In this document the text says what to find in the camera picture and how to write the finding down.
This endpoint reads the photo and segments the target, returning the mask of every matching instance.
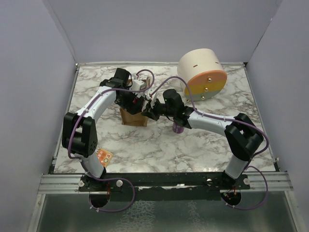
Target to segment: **orange card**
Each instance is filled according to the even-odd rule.
[[[100,160],[100,163],[104,166],[107,167],[107,165],[110,163],[112,160],[113,154],[107,150],[100,149],[97,152],[98,159]]]

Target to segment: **white wall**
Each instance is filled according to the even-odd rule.
[[[75,61],[41,0],[0,1],[0,231],[27,230]]]
[[[203,47],[220,61],[245,62],[281,0],[44,2],[63,26],[77,62],[179,61]]]
[[[247,68],[274,155],[309,227],[308,10],[308,0],[284,0]]]

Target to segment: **purple cable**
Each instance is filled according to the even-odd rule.
[[[133,204],[134,199],[135,199],[135,190],[134,190],[134,186],[133,186],[133,184],[132,184],[129,180],[124,179],[124,178],[100,179],[100,178],[97,178],[97,177],[95,177],[94,175],[92,175],[92,174],[89,172],[89,170],[85,167],[82,158],[80,158],[80,157],[73,157],[73,156],[71,155],[71,148],[72,148],[72,142],[73,142],[74,134],[75,134],[76,129],[77,129],[77,127],[78,127],[78,124],[79,124],[79,122],[82,120],[83,116],[84,116],[84,115],[86,114],[86,112],[91,108],[91,106],[94,104],[94,102],[96,102],[96,100],[97,100],[98,98],[100,98],[103,94],[105,94],[105,93],[107,93],[107,92],[110,92],[110,91],[123,91],[123,92],[131,92],[131,93],[141,93],[141,92],[145,92],[145,91],[149,90],[149,89],[153,86],[153,84],[154,84],[154,82],[155,82],[155,75],[154,75],[154,73],[153,73],[152,71],[150,71],[150,70],[148,70],[148,69],[142,69],[142,70],[140,70],[140,71],[138,71],[138,72],[136,73],[136,76],[138,77],[138,76],[139,76],[139,73],[141,73],[141,72],[143,72],[143,71],[150,72],[150,74],[151,74],[152,77],[153,77],[151,84],[150,84],[147,88],[141,89],[141,90],[129,90],[129,89],[122,89],[122,88],[110,88],[110,89],[107,89],[107,90],[101,92],[101,94],[97,95],[97,96],[90,102],[90,104],[86,107],[86,109],[81,113],[81,115],[78,117],[78,119],[77,119],[77,121],[76,121],[76,123],[75,123],[75,125],[74,125],[74,127],[73,127],[72,134],[71,134],[71,136],[70,136],[69,145],[68,145],[68,156],[69,156],[69,158],[72,159],[72,160],[73,160],[73,159],[79,159],[79,161],[81,162],[81,165],[82,165],[83,169],[85,170],[85,172],[86,172],[90,177],[92,177],[93,179],[95,179],[95,180],[97,180],[97,181],[124,180],[124,181],[128,182],[128,183],[130,184],[130,186],[132,187],[132,189],[133,189],[133,196],[132,196],[131,202],[130,202],[126,207],[124,207],[124,208],[122,208],[122,209],[117,209],[117,210],[105,210],[105,209],[101,209],[101,208],[95,208],[95,207],[92,206],[93,208],[95,208],[95,209],[97,209],[97,210],[99,210],[99,211],[102,211],[102,212],[116,213],[116,212],[121,212],[121,211],[123,211],[123,210],[128,209],[128,208]]]
[[[251,125],[251,124],[249,124],[249,123],[242,122],[242,121],[239,121],[239,120],[236,120],[236,119],[223,118],[223,117],[216,117],[216,116],[204,114],[204,113],[198,111],[198,110],[196,109],[196,107],[195,107],[195,104],[194,104],[194,101],[193,101],[193,96],[192,96],[190,87],[188,86],[188,84],[186,83],[186,81],[183,80],[181,77],[178,77],[178,76],[171,76],[171,77],[167,78],[165,81],[163,81],[163,82],[150,94],[150,96],[154,95],[154,94],[155,94],[155,93],[156,93],[168,80],[170,80],[170,79],[172,79],[172,78],[179,79],[179,80],[181,80],[181,81],[185,84],[185,86],[187,87],[187,89],[188,89],[188,91],[189,91],[189,95],[190,95],[192,107],[193,107],[194,111],[195,111],[196,113],[198,113],[199,115],[206,116],[206,117],[213,118],[213,119],[217,119],[217,120],[222,120],[222,121],[237,122],[237,123],[243,124],[243,125],[245,125],[245,126],[248,126],[248,127],[251,127],[251,128],[253,128],[253,129],[257,130],[258,132],[260,132],[260,133],[265,137],[266,146],[265,146],[262,150],[260,150],[260,151],[258,151],[258,152],[256,152],[256,153],[254,153],[254,155],[250,158],[250,160],[248,161],[247,165],[245,166],[244,170],[246,170],[246,169],[248,168],[248,166],[249,166],[251,160],[252,160],[256,155],[261,154],[262,152],[264,152],[264,151],[267,150],[267,148],[268,148],[268,146],[269,146],[269,139],[268,139],[267,135],[264,133],[264,131],[258,129],[256,126],[253,126],[253,125]]]
[[[264,174],[263,174],[260,170],[258,170],[256,167],[248,166],[248,168],[254,168],[254,169],[256,169],[256,170],[261,174],[262,178],[264,179],[264,181],[265,181],[265,186],[266,186],[266,194],[265,194],[264,199],[263,199],[259,204],[255,205],[255,206],[253,206],[253,207],[241,208],[241,207],[237,207],[237,206],[228,204],[223,198],[221,198],[221,200],[224,201],[225,204],[226,204],[228,207],[231,207],[231,208],[233,208],[233,209],[238,209],[238,210],[252,210],[252,209],[256,209],[256,208],[260,207],[260,206],[261,206],[262,204],[264,204],[265,201],[267,200],[267,197],[268,197],[268,184],[267,184],[267,180],[266,180]]]

